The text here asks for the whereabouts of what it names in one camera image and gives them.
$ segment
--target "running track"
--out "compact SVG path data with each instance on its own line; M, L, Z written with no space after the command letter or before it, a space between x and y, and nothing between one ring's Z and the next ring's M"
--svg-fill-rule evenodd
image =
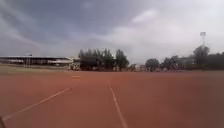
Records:
M0 77L7 128L223 128L224 73Z

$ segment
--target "roof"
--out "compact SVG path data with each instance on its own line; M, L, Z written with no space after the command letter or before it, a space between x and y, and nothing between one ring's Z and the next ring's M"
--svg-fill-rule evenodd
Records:
M66 57L36 57L36 56L13 56L13 57L0 57L0 59L12 60L12 59L36 59L36 60L70 60Z
M48 61L49 63L55 63L55 64L67 64L72 63L72 60L56 60L56 61Z

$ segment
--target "cloud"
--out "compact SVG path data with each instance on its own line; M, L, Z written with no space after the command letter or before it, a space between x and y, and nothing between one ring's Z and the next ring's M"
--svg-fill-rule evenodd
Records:
M140 15L134 17L132 22L139 23L139 22L148 21L149 19L156 17L156 15L157 15L156 10L154 10L154 9L146 10L146 11L142 12Z
M35 49L39 48L38 43L24 38L20 35L19 31L15 29L6 19L11 17L16 18L20 22L29 21L31 19L14 11L13 8L8 6L4 0L0 1L0 50L2 55L17 55L25 54L27 51L32 50L34 53Z
M89 10L93 7L93 4L91 2L83 2L81 4L81 6L82 6L83 9Z
M224 11L220 6L224 2L172 2L175 4L170 2L167 8L147 9L131 19L130 24L118 26L98 38L126 46L133 62L141 63L148 58L162 60L167 56L192 54L194 48L201 44L201 31L208 33L206 45L211 47L212 52L224 50L224 25L221 22L224 17L220 14Z

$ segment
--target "treeline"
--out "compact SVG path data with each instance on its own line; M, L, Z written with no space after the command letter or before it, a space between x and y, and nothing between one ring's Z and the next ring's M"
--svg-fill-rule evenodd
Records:
M209 51L208 47L199 46L188 57L167 57L161 64L157 59L148 59L145 66L148 71L154 71L156 68L166 70L223 70L224 52L222 54L209 54Z
M115 56L112 55L109 49L88 49L87 51L80 50L79 58L82 63L82 70L122 70L127 68L129 61L120 49L116 51Z
M166 57L162 63L155 58L148 59L144 64L144 71L160 70L224 70L224 52L209 54L209 48L206 46L197 47L192 55L187 57ZM109 49L89 49L80 50L79 58L82 63L82 70L136 70L136 64L129 65L129 61L124 52L120 49L112 55Z

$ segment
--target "light pole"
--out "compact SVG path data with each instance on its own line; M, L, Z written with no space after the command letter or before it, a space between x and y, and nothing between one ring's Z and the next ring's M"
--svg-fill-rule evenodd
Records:
M202 48L204 49L206 32L201 32L200 36L202 37Z

